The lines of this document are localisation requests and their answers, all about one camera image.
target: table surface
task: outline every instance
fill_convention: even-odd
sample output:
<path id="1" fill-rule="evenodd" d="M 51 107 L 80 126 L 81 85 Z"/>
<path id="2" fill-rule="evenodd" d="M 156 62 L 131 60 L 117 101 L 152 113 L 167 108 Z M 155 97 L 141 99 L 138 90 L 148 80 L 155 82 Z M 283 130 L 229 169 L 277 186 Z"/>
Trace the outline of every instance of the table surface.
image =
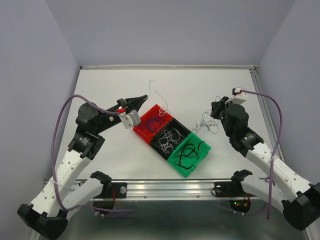
<path id="1" fill-rule="evenodd" d="M 216 96 L 231 97 L 232 88 L 243 87 L 255 91 L 250 71 L 246 69 L 108 69 L 81 70 L 74 93 L 82 95 L 101 108 L 114 106 L 119 98 L 140 97 L 155 90 L 161 94 L 171 115 L 188 129 L 195 128 L 202 114 L 211 109 Z M 78 109 L 84 102 L 72 101 L 64 129 L 57 163 L 73 139 Z M 153 94 L 139 111 L 142 116 L 152 106 L 164 106 L 164 100 Z M 255 95 L 249 95 L 243 104 L 249 114 L 249 127 L 271 147 L 270 137 L 262 110 Z M 104 132 L 105 142 L 92 163 L 79 175 L 87 179 L 91 173 L 102 171 L 114 180 L 179 180 L 228 179 L 235 171 L 247 169 L 259 178 L 266 175 L 246 160 L 230 145 L 222 125 L 213 134 L 202 128 L 198 136 L 212 147 L 196 169 L 187 177 L 180 175 L 155 150 L 146 144 L 132 129 L 120 123 Z"/>

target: robotic arm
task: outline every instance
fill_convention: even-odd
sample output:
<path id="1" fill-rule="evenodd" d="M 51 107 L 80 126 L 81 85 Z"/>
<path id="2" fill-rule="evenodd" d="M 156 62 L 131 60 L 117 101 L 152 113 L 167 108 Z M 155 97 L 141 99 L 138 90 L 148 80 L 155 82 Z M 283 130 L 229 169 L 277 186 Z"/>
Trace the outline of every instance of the robotic arm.
<path id="1" fill-rule="evenodd" d="M 241 106 L 247 94 L 241 88 L 233 89 L 234 97 L 223 97 L 212 102 L 211 116 L 221 121 L 232 147 L 242 156 L 270 174 L 272 151 L 264 140 L 248 127 L 249 115 Z M 277 156 L 273 157 L 272 205 L 281 211 L 285 219 L 296 229 L 304 230 L 320 217 L 320 183 L 313 185 L 295 173 Z M 269 183 L 254 177 L 247 170 L 237 171 L 231 182 L 215 183 L 217 197 L 233 197 L 241 192 L 257 196 L 268 202 Z"/>
<path id="2" fill-rule="evenodd" d="M 117 105 L 108 109 L 110 112 L 118 112 L 118 115 L 103 113 L 88 103 L 79 108 L 74 138 L 55 172 L 57 182 L 51 177 L 38 196 L 29 204 L 22 204 L 17 211 L 30 228 L 49 240 L 56 240 L 79 206 L 111 189 L 111 177 L 96 171 L 81 187 L 67 195 L 79 174 L 102 147 L 105 139 L 99 134 L 120 122 L 126 129 L 137 126 L 141 122 L 138 111 L 147 98 L 144 95 L 119 99 Z"/>

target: green bin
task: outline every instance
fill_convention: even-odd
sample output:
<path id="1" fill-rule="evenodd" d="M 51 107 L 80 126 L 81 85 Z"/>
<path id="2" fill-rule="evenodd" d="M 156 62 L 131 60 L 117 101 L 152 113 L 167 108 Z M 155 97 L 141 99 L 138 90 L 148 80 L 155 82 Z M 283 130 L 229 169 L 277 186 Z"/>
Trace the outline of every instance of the green bin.
<path id="1" fill-rule="evenodd" d="M 186 178 L 207 156 L 210 149 L 211 147 L 197 135 L 190 133 L 171 153 L 167 161 Z"/>

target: plastic bin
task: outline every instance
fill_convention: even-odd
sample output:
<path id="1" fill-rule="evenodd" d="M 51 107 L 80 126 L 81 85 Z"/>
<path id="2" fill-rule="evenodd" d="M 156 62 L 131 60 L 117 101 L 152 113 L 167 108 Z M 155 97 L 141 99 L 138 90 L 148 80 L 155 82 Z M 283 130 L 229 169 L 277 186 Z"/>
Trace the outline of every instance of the plastic bin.
<path id="1" fill-rule="evenodd" d="M 141 117 L 141 123 L 133 128 L 133 131 L 148 144 L 150 144 L 154 136 L 173 119 L 167 112 L 163 116 L 159 116 L 160 109 L 161 107 L 159 105 L 154 105 Z"/>
<path id="2" fill-rule="evenodd" d="M 182 143 L 191 132 L 179 121 L 173 118 L 167 125 L 164 126 L 152 139 L 150 145 L 155 149 L 165 160 L 169 158 L 176 147 Z"/>
<path id="3" fill-rule="evenodd" d="M 207 156 L 210 149 L 211 147 L 197 135 L 190 133 L 172 152 L 167 161 L 186 178 Z"/>

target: white table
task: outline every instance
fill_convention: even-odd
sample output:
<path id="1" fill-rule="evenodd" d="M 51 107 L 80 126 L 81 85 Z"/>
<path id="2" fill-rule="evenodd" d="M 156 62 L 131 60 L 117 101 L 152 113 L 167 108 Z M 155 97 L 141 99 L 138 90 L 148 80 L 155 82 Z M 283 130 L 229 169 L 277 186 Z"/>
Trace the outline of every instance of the white table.
<path id="1" fill-rule="evenodd" d="M 255 91 L 248 69 L 107 69 L 81 70 L 74 93 L 83 95 L 101 108 L 114 106 L 119 98 L 139 97 L 157 90 L 167 101 L 171 115 L 192 130 L 204 111 L 211 108 L 216 96 L 231 97 L 232 88 L 244 87 Z M 78 109 L 84 102 L 74 99 L 68 114 L 61 147 L 59 164 L 68 144 L 73 139 L 77 125 Z M 142 116 L 154 104 L 164 105 L 154 94 L 141 107 Z M 271 147 L 258 98 L 249 95 L 243 104 L 249 114 L 249 127 L 256 131 Z M 146 144 L 132 129 L 120 123 L 101 133 L 104 145 L 92 163 L 79 175 L 87 179 L 99 170 L 114 180 L 182 180 L 181 176 L 155 150 Z M 229 179 L 235 171 L 247 169 L 257 177 L 266 175 L 246 160 L 230 145 L 221 123 L 219 132 L 213 134 L 202 128 L 198 136 L 212 147 L 188 180 Z"/>

